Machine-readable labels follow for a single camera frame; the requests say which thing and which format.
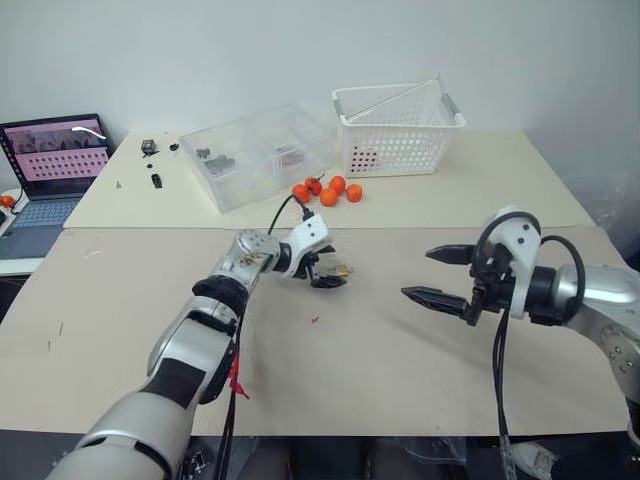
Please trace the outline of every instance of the robotic arm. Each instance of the robotic arm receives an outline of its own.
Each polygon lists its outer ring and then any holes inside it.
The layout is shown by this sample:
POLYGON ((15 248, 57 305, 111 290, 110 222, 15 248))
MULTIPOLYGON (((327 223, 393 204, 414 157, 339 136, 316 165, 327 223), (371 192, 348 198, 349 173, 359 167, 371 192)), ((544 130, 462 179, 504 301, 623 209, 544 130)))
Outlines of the robotic arm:
POLYGON ((640 449, 640 275, 630 269, 584 266, 562 237, 540 238, 531 214, 503 209, 487 225, 476 245, 443 245, 427 257, 449 264, 471 264, 475 278, 471 303, 428 287, 402 292, 432 310, 456 315, 476 325, 483 310, 533 323, 570 328, 594 342, 609 360, 627 399, 628 433, 640 449), (547 240, 565 244, 575 265, 559 269, 536 266, 547 240))
POLYGON ((120 399, 63 458, 49 480, 151 480, 175 478, 187 448, 195 410, 221 393, 235 356, 238 322, 260 274, 311 279, 317 288, 345 283, 314 270, 318 253, 334 251, 319 215, 280 242, 255 230, 236 235, 212 274, 154 346, 148 379, 120 399))

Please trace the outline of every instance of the laptop trackpad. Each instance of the laptop trackpad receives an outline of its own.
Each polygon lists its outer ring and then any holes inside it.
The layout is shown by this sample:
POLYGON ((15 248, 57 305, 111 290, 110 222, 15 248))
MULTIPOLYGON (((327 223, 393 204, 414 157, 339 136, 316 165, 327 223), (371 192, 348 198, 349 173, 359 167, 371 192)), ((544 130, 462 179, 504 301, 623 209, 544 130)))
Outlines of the laptop trackpad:
POLYGON ((60 232, 62 225, 10 229, 0 237, 0 259, 44 257, 60 232))

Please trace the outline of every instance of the cherry tomato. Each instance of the cherry tomato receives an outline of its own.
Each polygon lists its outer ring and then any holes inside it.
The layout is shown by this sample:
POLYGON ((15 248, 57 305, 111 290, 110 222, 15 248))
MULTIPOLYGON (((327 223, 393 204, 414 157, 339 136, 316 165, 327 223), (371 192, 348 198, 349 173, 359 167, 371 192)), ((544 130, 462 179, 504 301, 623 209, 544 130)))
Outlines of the cherry tomato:
POLYGON ((362 187, 356 183, 347 187, 347 200, 350 202, 359 202, 362 199, 362 187))
POLYGON ((13 197, 9 195, 0 196, 0 206, 11 208, 16 204, 16 201, 13 197))
POLYGON ((320 193, 320 203, 325 207, 333 207, 338 203, 338 194, 333 188, 324 188, 320 193))
POLYGON ((304 184, 314 195, 320 195, 320 192, 322 192, 322 182, 320 182, 320 178, 322 178, 322 176, 319 178, 307 177, 304 181, 304 184))
POLYGON ((338 195, 342 195, 342 192, 344 192, 346 186, 347 181, 340 175, 333 177, 331 179, 331 182, 329 182, 329 187, 333 188, 338 195))
POLYGON ((311 200, 311 192, 306 186, 302 185, 301 183, 294 186, 291 189, 291 193, 298 197, 298 200, 300 200, 302 203, 309 203, 309 201, 311 200))

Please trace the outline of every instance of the white plastic basket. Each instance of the white plastic basket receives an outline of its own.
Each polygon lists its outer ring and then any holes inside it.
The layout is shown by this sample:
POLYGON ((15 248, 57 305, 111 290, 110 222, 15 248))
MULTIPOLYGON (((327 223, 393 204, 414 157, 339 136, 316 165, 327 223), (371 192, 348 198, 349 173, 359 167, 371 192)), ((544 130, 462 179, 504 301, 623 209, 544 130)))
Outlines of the white plastic basket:
POLYGON ((466 122, 442 79, 332 94, 348 177, 433 173, 466 122))

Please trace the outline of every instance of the table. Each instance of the table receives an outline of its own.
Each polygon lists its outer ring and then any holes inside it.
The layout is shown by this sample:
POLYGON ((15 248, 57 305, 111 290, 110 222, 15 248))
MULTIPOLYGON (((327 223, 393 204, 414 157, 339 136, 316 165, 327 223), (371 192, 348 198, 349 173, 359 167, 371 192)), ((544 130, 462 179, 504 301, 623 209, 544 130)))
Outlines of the table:
MULTIPOLYGON (((20 196, 20 189, 13 188, 11 190, 7 190, 6 192, 2 192, 2 195, 11 195, 13 198, 18 198, 20 196)), ((22 195, 22 198, 18 202, 16 209, 18 212, 22 210, 27 203, 29 203, 29 199, 26 195, 22 195)), ((0 225, 0 235, 2 235, 9 226, 13 223, 15 219, 15 215, 11 213, 10 208, 0 207, 5 215, 7 216, 7 220, 4 221, 2 225, 0 225)), ((0 277, 9 277, 13 275, 29 275, 33 273, 36 268, 42 263, 42 258, 16 258, 11 260, 0 260, 0 277)))
MULTIPOLYGON (((289 190, 222 215, 191 172, 182 149, 169 150, 179 137, 127 135, 65 228, 268 227, 289 190), (155 139, 160 153, 142 158, 144 138, 155 139), (146 168, 148 163, 153 169, 146 168), (160 175, 163 188, 154 188, 151 173, 160 175)), ((333 169, 327 176, 338 172, 333 169)), ((593 225, 522 131, 459 132, 433 175, 355 181, 364 187, 361 203, 342 200, 335 208, 322 208, 316 199, 311 204, 321 209, 331 228, 479 226, 511 203, 535 213, 545 226, 593 225)), ((297 223, 296 209, 286 209, 279 221, 283 227, 297 223)))
MULTIPOLYGON (((545 233, 567 236, 588 263, 622 264, 596 227, 545 233)), ((63 232, 0 325, 0 428, 86 431, 145 380, 154 342, 233 235, 63 232)), ((263 276, 243 329, 241 381, 251 399, 238 400, 236 433, 495 435, 496 317, 483 315, 473 328, 400 294, 423 284, 468 296, 467 269, 424 252, 478 235, 477 228, 336 230, 334 259, 354 269, 347 286, 317 291, 263 276)), ((559 247, 541 253, 542 264, 568 261, 559 247)), ((512 321, 505 368, 513 435, 626 428, 607 360, 575 332, 512 321)), ((227 391, 198 410, 195 434, 220 434, 227 391)))

